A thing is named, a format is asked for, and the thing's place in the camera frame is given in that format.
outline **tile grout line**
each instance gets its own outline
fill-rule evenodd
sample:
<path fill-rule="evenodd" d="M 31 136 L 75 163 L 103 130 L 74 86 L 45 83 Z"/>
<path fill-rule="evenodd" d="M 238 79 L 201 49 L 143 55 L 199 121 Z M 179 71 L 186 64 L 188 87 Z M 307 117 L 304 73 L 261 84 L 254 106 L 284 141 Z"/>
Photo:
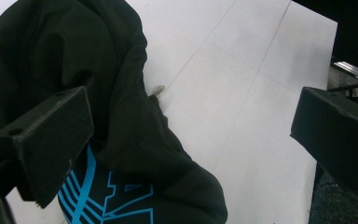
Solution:
<path fill-rule="evenodd" d="M 225 14 L 222 16 L 222 18 L 220 19 L 220 21 L 215 25 L 215 27 L 212 29 L 212 31 L 204 38 L 204 40 L 202 41 L 202 43 L 200 43 L 200 45 L 197 47 L 197 49 L 194 51 L 194 53 L 191 55 L 191 57 L 188 59 L 188 61 L 185 63 L 185 65 L 183 65 L 183 67 L 180 69 L 180 71 L 176 74 L 175 78 L 173 79 L 173 81 L 167 86 L 166 90 L 173 84 L 173 82 L 179 77 L 179 75 L 182 73 L 182 71 L 187 67 L 188 63 L 194 58 L 194 55 L 196 55 L 196 53 L 199 51 L 199 49 L 205 44 L 206 40 L 209 38 L 209 36 L 211 36 L 211 34 L 213 33 L 213 31 L 216 29 L 216 27 L 222 22 L 222 20 L 225 18 L 225 16 L 228 14 L 228 12 L 234 7 L 234 5 L 237 3 L 238 0 L 235 0 L 231 6 L 228 8 L 228 10 L 226 10 Z"/>
<path fill-rule="evenodd" d="M 274 41 L 275 36 L 276 36 L 276 34 L 278 33 L 279 28 L 281 27 L 283 18 L 284 18 L 284 16 L 286 15 L 287 9 L 289 8 L 289 6 L 290 6 L 291 3 L 292 3 L 292 1 L 290 0 L 290 1 L 289 1 L 289 4 L 288 4 L 287 7 L 286 7 L 286 10 L 284 11 L 284 13 L 283 13 L 283 15 L 282 15 L 281 21 L 280 21 L 280 23 L 279 23 L 279 25 L 278 25 L 278 27 L 277 27 L 277 29 L 276 29 L 276 31 L 275 31 L 275 34 L 274 34 L 274 36 L 272 37 L 272 39 L 271 39 L 271 41 L 270 41 L 270 43 L 269 43 L 268 49 L 267 49 L 266 53 L 264 54 L 263 60 L 261 61 L 261 64 L 260 64 L 260 65 L 258 66 L 258 68 L 257 68 L 257 72 L 255 73 L 255 77 L 254 77 L 254 80 L 252 81 L 252 85 L 251 85 L 251 87 L 250 87 L 250 89 L 249 89 L 249 91 L 248 91 L 248 93 L 247 93 L 245 99 L 243 100 L 243 103 L 242 103 L 242 105 L 241 105 L 241 109 L 240 109 L 240 112 L 238 113 L 238 116 L 235 118 L 235 120 L 234 120 L 234 122 L 233 122 L 233 124 L 232 124 L 232 126 L 231 126 L 231 128 L 230 128 L 230 131 L 229 131 L 229 133 L 228 133 L 228 135 L 227 135 L 227 138 L 226 138 L 226 142 L 225 142 L 225 144 L 223 145 L 223 148 L 222 148 L 222 150 L 220 151 L 219 156 L 217 157 L 218 159 L 217 159 L 216 163 L 214 164 L 213 171 L 216 169 L 217 163 L 219 162 L 219 158 L 221 158 L 223 152 L 225 151 L 225 149 L 226 149 L 226 147 L 227 147 L 227 142 L 228 142 L 229 137 L 230 137 L 230 136 L 233 134 L 233 132 L 234 132 L 235 124 L 237 123 L 237 120 L 238 120 L 238 118 L 239 118 L 240 115 L 241 115 L 241 111 L 243 110 L 243 108 L 244 108 L 244 106 L 245 106 L 245 103 L 246 103 L 246 101 L 247 101 L 247 99 L 248 99 L 248 97 L 249 97 L 249 93 L 250 93 L 250 91 L 252 90 L 252 88 L 253 88 L 253 86 L 254 86 L 254 84 L 255 84 L 255 80 L 257 79 L 258 75 L 260 74 L 260 70 L 261 70 L 261 67 L 262 67 L 262 65 L 263 65 L 263 62 L 266 60 L 266 57 L 267 57 L 267 55 L 269 54 L 269 48 L 271 47 L 272 42 Z"/>

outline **black jacket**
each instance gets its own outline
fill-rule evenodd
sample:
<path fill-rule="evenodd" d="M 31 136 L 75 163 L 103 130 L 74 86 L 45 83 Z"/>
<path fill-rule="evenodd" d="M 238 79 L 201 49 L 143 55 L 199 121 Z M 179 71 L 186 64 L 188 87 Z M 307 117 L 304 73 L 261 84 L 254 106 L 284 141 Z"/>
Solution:
<path fill-rule="evenodd" d="M 225 223 L 220 184 L 145 93 L 145 48 L 123 0 L 19 0 L 0 17 L 0 128 L 55 92 L 86 86 L 97 162 L 120 181 L 153 184 L 155 223 Z"/>

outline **blue graphic print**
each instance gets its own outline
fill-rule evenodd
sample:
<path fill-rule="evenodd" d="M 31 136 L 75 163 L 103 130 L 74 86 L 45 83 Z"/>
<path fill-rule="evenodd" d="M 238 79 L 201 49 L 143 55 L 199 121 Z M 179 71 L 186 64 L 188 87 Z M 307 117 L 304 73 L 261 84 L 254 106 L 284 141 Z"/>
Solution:
<path fill-rule="evenodd" d="M 107 188 L 111 189 L 111 194 L 104 198 L 104 204 L 97 203 L 90 198 L 90 190 L 94 180 L 96 171 L 96 163 L 90 144 L 87 148 L 87 172 L 83 185 L 80 186 L 75 173 L 72 171 L 67 177 L 62 189 L 58 193 L 58 197 L 62 204 L 62 209 L 66 210 L 68 216 L 65 216 L 68 223 L 81 223 L 81 218 L 84 218 L 88 223 L 93 223 L 92 220 L 99 220 L 101 223 L 105 221 L 112 221 L 124 217 L 132 217 L 137 215 L 147 214 L 150 217 L 150 224 L 154 224 L 153 208 L 145 208 L 134 211 L 129 211 L 131 205 L 135 205 L 141 200 L 149 198 L 153 195 L 153 185 L 125 185 L 124 192 L 134 192 L 137 189 L 142 189 L 141 194 L 134 194 L 135 197 L 129 199 L 126 203 L 121 203 L 119 206 L 112 206 L 115 197 L 118 196 L 117 185 L 113 184 L 113 172 L 109 172 L 107 178 Z"/>

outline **white tile floor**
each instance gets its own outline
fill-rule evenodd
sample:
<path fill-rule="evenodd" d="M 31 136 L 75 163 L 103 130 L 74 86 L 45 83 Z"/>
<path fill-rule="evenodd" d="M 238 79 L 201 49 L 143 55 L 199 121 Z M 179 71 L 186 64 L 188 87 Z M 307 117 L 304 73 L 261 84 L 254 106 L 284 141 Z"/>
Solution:
<path fill-rule="evenodd" d="M 0 0 L 0 13 L 14 0 Z M 303 86 L 324 89 L 337 24 L 290 0 L 129 0 L 148 40 L 147 91 L 220 180 L 228 222 L 308 223 L 314 159 L 289 137 Z M 18 223 L 62 223 L 8 196 Z"/>

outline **black fabric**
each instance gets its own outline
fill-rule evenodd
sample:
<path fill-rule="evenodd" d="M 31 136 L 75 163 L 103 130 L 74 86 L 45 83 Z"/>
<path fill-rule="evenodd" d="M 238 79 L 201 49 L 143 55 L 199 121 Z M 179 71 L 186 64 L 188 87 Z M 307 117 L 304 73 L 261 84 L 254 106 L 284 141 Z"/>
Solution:
<path fill-rule="evenodd" d="M 153 183 L 155 203 L 166 204 L 156 223 L 224 223 L 220 184 L 145 93 L 145 47 L 140 18 L 122 0 L 19 0 L 0 17 L 0 128 L 55 92 L 86 86 L 93 139 L 104 145 L 98 163 Z"/>

